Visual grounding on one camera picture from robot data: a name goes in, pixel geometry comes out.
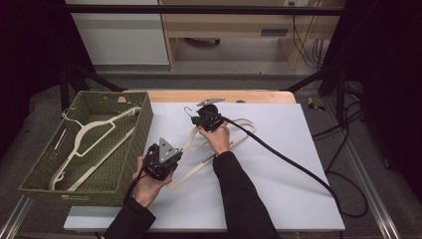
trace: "aluminum rail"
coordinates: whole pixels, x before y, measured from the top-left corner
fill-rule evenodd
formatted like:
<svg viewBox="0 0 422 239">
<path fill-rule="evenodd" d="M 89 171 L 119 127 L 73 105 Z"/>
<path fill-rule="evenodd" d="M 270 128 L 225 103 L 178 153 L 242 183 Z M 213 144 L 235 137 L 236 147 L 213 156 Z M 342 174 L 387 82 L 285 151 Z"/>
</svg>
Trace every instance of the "aluminum rail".
<svg viewBox="0 0 422 239">
<path fill-rule="evenodd" d="M 12 239 L 15 237 L 19 227 L 25 219 L 26 214 L 31 208 L 32 202 L 33 200 L 31 198 L 24 195 L 21 196 L 21 199 L 19 199 L 15 209 L 0 229 L 0 239 Z"/>
<path fill-rule="evenodd" d="M 64 13 L 109 14 L 234 14 L 234 15 L 296 15 L 342 16 L 358 14 L 357 9 L 323 7 L 266 7 L 266 6 L 211 6 L 211 5 L 44 5 L 42 9 Z"/>
<path fill-rule="evenodd" d="M 324 105 L 327 108 L 329 115 L 334 124 L 337 124 L 337 120 L 334 114 L 334 106 L 332 105 L 331 101 L 324 100 Z M 345 132 L 340 132 L 340 139 L 344 140 Z M 351 168 L 353 169 L 354 175 L 356 176 L 357 180 L 359 181 L 360 186 L 362 187 L 362 191 L 365 193 L 369 207 L 372 211 L 372 215 L 378 224 L 378 227 L 384 236 L 385 239 L 399 239 L 400 235 L 392 221 L 384 203 L 382 202 L 381 197 L 378 194 L 375 186 L 372 183 L 366 169 L 364 168 L 359 155 L 357 154 L 356 150 L 350 139 L 347 140 L 345 144 L 345 149 L 349 155 L 349 162 Z"/>
</svg>

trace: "black sleeve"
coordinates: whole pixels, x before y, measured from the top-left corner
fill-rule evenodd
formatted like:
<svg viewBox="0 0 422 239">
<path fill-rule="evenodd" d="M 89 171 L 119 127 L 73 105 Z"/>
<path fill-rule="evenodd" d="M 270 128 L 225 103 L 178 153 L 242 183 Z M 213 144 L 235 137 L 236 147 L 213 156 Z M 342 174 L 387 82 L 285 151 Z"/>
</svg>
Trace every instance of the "black sleeve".
<svg viewBox="0 0 422 239">
<path fill-rule="evenodd" d="M 104 237 L 140 239 L 154 221 L 155 216 L 148 209 L 139 205 L 133 198 L 129 198 L 106 230 Z"/>
<path fill-rule="evenodd" d="M 280 238 L 258 192 L 235 154 L 223 152 L 213 167 L 220 181 L 230 238 Z"/>
</svg>

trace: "wicker basket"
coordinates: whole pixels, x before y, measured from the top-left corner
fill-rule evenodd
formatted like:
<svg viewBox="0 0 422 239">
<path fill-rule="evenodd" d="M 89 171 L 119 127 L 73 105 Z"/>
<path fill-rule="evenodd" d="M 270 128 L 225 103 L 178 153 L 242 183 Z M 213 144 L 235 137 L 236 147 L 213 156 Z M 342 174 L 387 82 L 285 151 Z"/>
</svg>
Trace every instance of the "wicker basket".
<svg viewBox="0 0 422 239">
<path fill-rule="evenodd" d="M 109 120 L 133 107 L 141 107 L 134 116 L 116 120 L 115 129 L 83 157 L 74 156 L 65 168 L 65 177 L 49 190 L 49 182 L 75 147 L 81 126 L 62 120 L 48 145 L 19 187 L 27 196 L 50 205 L 61 206 L 122 206 L 123 198 L 136 171 L 136 157 L 143 153 L 153 112 L 148 93 L 79 92 L 66 116 L 82 125 Z M 134 132 L 76 190 L 68 189 L 124 135 Z M 85 151 L 110 129 L 110 124 L 97 126 L 82 138 L 78 152 Z"/>
</svg>

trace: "white table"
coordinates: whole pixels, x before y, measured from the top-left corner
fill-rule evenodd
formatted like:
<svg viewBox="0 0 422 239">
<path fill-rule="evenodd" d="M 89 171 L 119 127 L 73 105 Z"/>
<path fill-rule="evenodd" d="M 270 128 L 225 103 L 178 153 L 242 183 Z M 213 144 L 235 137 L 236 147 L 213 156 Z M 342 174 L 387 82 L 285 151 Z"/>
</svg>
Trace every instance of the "white table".
<svg viewBox="0 0 422 239">
<path fill-rule="evenodd" d="M 160 137 L 181 147 L 193 128 L 184 107 L 196 111 L 197 103 L 153 103 L 154 118 L 146 147 L 158 142 Z M 327 182 L 300 105 L 219 103 L 216 106 L 226 118 L 251 120 L 258 128 L 258 137 Z M 231 135 L 238 134 L 238 129 L 231 129 Z M 233 151 L 257 187 L 278 230 L 344 230 L 333 198 L 318 182 L 251 138 L 235 146 Z M 187 150 L 173 180 L 211 154 L 209 147 Z M 164 187 L 149 209 L 157 217 L 151 231 L 215 232 L 226 229 L 220 188 L 211 163 L 179 187 Z M 118 212 L 119 208 L 73 207 L 64 228 L 105 231 Z"/>
</svg>

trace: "white clothes hanger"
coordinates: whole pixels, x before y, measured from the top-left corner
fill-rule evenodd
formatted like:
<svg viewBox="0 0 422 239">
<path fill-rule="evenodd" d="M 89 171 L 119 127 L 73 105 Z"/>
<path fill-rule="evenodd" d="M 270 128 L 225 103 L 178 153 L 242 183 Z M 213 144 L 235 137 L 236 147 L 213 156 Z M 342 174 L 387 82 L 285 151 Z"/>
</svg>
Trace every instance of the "white clothes hanger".
<svg viewBox="0 0 422 239">
<path fill-rule="evenodd" d="M 78 179 L 78 181 L 76 181 L 74 183 L 74 185 L 72 185 L 68 191 L 75 191 L 77 190 L 81 184 L 83 184 L 90 176 L 91 174 L 93 174 L 93 172 L 95 170 L 97 170 L 97 168 L 104 162 L 106 161 L 106 159 L 108 159 L 108 157 L 115 152 L 116 149 L 118 149 L 134 132 L 134 127 L 129 130 L 124 137 L 121 138 L 121 140 L 116 143 L 102 158 L 100 158 L 100 160 L 97 161 L 96 164 L 94 164 L 94 166 L 92 166 L 90 169 L 88 169 L 88 171 L 86 173 L 84 173 L 84 175 L 82 177 L 80 177 L 80 179 Z"/>
<path fill-rule="evenodd" d="M 66 116 L 66 111 L 64 111 L 62 113 L 64 119 L 76 122 L 77 124 L 79 124 L 81 126 L 81 129 L 78 131 L 78 134 L 75 137 L 74 149 L 69 154 L 68 158 L 62 163 L 62 165 L 59 167 L 59 169 L 56 171 L 56 173 L 53 175 L 53 177 L 51 178 L 51 180 L 49 182 L 49 189 L 50 190 L 56 190 L 56 183 L 58 181 L 63 180 L 63 178 L 65 177 L 64 170 L 68 166 L 68 164 L 71 162 L 71 160 L 74 158 L 75 155 L 78 156 L 78 157 L 83 157 L 84 155 L 86 155 L 91 149 L 93 149 L 93 147 L 95 147 L 99 142 L 101 142 L 107 135 L 109 135 L 115 129 L 114 122 L 116 120 L 119 120 L 119 119 L 126 117 L 126 116 L 134 116 L 136 114 L 136 112 L 139 112 L 140 110 L 141 110 L 141 107 L 133 107 L 133 108 L 128 109 L 127 111 L 124 111 L 124 112 L 118 114 L 117 116 L 115 116 L 111 119 L 92 121 L 92 122 L 88 123 L 87 125 L 82 125 L 77 120 L 69 119 Z M 82 138 L 84 137 L 85 133 L 87 133 L 89 130 L 91 130 L 92 128 L 94 128 L 96 126 L 106 125 L 106 124 L 111 124 L 111 128 L 104 135 L 102 135 L 96 142 L 94 142 L 93 145 L 91 145 L 87 150 L 85 150 L 83 153 L 78 153 L 78 149 L 80 147 Z"/>
<path fill-rule="evenodd" d="M 257 128 L 255 126 L 254 123 L 252 123 L 251 121 L 247 120 L 247 119 L 236 119 L 234 120 L 234 122 L 238 125 L 249 125 L 251 127 L 251 129 L 249 130 L 251 133 L 254 133 Z M 192 141 L 195 137 L 195 134 L 198 132 L 198 127 L 196 126 L 190 133 L 189 136 L 189 140 L 187 141 L 187 143 L 183 146 L 182 151 L 185 151 L 187 148 L 191 148 L 192 150 L 196 150 L 198 148 L 200 148 L 201 146 L 205 145 L 208 142 L 204 142 L 201 145 L 199 145 L 198 147 L 192 148 L 191 144 Z M 239 136 L 238 138 L 231 140 L 229 142 L 230 148 L 232 148 L 234 145 L 236 145 L 237 143 L 239 143 L 240 141 L 242 141 L 243 139 L 247 138 L 248 135 L 247 134 L 243 134 L 241 136 Z M 210 157 L 208 157 L 207 159 L 205 159 L 204 161 L 200 162 L 197 166 L 195 166 L 194 168 L 192 168 L 189 172 L 187 172 L 186 174 L 184 174 L 182 177 L 180 177 L 178 180 L 176 180 L 175 182 L 172 183 L 168 183 L 167 187 L 170 189 L 174 189 L 176 187 L 178 187 L 180 184 L 182 184 L 186 179 L 188 179 L 189 177 L 191 177 L 193 174 L 195 174 L 195 172 L 199 171 L 203 166 L 205 166 L 208 162 L 212 161 L 212 159 L 214 158 L 214 155 L 211 155 Z"/>
</svg>

